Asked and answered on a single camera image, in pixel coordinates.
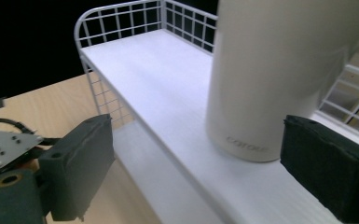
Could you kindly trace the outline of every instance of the wire rack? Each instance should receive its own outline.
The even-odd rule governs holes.
[[[143,0],[97,7],[85,12],[76,23],[77,49],[108,41],[165,29],[206,53],[214,50],[217,17],[194,7],[172,1]],[[133,120],[131,111],[116,93],[81,57],[85,74],[100,114],[109,113],[113,128]]]
[[[359,131],[359,67],[351,64],[334,82],[320,111]]]
[[[77,21],[78,49],[164,29],[209,54],[214,52],[217,16],[173,0],[141,0],[85,12]],[[110,113],[113,127],[133,120],[131,112],[80,57],[98,111]],[[346,65],[319,107],[320,112],[359,131],[359,67]]]

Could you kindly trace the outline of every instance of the white shelf surface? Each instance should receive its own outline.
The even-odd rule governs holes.
[[[114,131],[115,150],[163,223],[340,223],[279,161],[213,145],[204,130],[211,55],[165,30],[81,51],[137,118]]]

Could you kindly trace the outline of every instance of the white cylindrical container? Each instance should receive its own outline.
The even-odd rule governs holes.
[[[248,161],[280,158],[359,45],[359,0],[220,0],[206,130]]]

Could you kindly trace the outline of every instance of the cable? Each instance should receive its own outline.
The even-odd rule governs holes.
[[[17,129],[19,129],[22,133],[29,133],[29,134],[34,134],[35,133],[31,129],[29,129],[25,125],[23,125],[21,122],[17,122],[17,121],[12,120],[12,119],[1,119],[0,118],[0,123],[11,124],[14,127],[16,127]],[[41,146],[53,146],[60,139],[61,138],[44,138],[43,141],[41,143],[39,143],[39,145],[41,145]]]

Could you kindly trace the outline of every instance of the dark background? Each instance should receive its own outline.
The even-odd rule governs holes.
[[[0,0],[0,98],[83,75],[74,41],[80,15],[131,0]],[[178,0],[216,14],[218,0]]]

